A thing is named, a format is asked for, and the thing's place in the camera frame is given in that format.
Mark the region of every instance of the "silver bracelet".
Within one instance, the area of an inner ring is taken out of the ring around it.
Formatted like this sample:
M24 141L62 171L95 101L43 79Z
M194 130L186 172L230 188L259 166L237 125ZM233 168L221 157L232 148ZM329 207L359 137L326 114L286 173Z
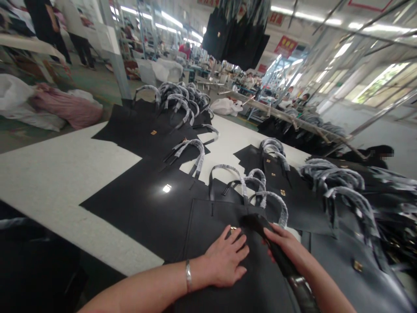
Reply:
M187 278L187 293L190 293L192 287L190 260L185 262L185 276Z

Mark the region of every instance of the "forearm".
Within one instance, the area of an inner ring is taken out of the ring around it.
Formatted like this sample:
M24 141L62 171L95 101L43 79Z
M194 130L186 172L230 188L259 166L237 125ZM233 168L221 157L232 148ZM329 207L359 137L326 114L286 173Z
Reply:
M323 313L356 312L334 280L313 257L304 276L316 298L318 307Z
M58 26L58 23L56 22L56 16L53 13L53 9L51 6L46 5L46 10L48 11L49 17L51 19L52 25L53 26Z
M190 260L190 268L192 291L210 285L204 257ZM162 312L186 293L185 262L168 264L122 280L97 295L79 313Z

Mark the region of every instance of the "human hand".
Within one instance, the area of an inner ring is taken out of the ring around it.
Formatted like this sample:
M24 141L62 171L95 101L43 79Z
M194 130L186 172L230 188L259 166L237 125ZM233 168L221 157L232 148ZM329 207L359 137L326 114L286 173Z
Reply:
M231 287L246 273L246 268L238 266L249 254L248 246L240 250L246 242L246 235L237 239L241 232L238 228L226 239L229 230L230 225L203 256L207 261L205 270L210 277L210 285L216 287Z
M278 244L282 251L288 256L291 262L294 264L297 271L304 277L308 275L308 269L314 264L314 257L307 251L306 248L294 237L292 233L282 229L280 226L270 223L273 233L267 228L264 228L264 233L267 238ZM268 255L272 261L275 262L271 251L268 249Z

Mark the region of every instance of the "white table surface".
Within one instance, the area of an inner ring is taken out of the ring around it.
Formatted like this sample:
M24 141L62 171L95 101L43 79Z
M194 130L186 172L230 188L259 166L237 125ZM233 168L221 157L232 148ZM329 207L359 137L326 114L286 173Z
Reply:
M79 206L141 160L114 143L91 139L105 124L1 154L0 199L129 276L162 265L163 260ZM266 138L219 116L213 118L212 124L221 135L207 145L211 153L205 156L200 175L206 184L212 167L221 163L236 167L243 175L244 169L233 153L249 144L258 147ZM213 133L199 135L203 142L213 136ZM292 166L304 164L309 157L284 146ZM192 164L183 164L181 170L188 172ZM225 183L236 179L226 170L216 170L213 175Z

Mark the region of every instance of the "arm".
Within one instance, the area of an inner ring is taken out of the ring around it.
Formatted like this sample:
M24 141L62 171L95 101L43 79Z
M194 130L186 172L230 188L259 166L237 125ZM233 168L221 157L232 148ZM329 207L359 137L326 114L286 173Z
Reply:
M51 2L47 0L45 2L45 6L46 6L46 10L48 11L49 17L51 18L53 31L55 33L58 33L60 31L60 28L58 26L58 23L56 22L56 16L53 13Z
M238 251L246 241L240 229L227 237L230 225L207 252L190 260L191 292L208 286L230 287L242 278L246 269L238 266L249 254L249 247ZM187 293L185 262L169 264L138 273L104 290L79 313L88 312L162 312Z
M355 313L349 300L307 249L290 232L275 224L271 226L276 233L264 228L265 235L282 248L299 273L307 280L320 310L323 313Z

